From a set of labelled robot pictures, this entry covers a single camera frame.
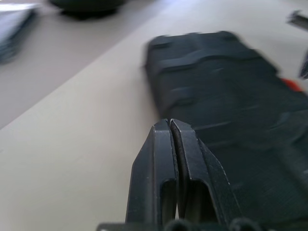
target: beige table surface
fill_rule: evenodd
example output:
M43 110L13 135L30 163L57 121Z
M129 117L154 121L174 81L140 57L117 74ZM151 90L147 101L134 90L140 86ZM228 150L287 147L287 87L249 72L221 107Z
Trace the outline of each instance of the beige table surface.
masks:
M124 221L131 165L157 121L141 69L151 38L234 31L296 79L308 33L285 21L307 7L176 0L143 23L0 130L0 230L92 231Z

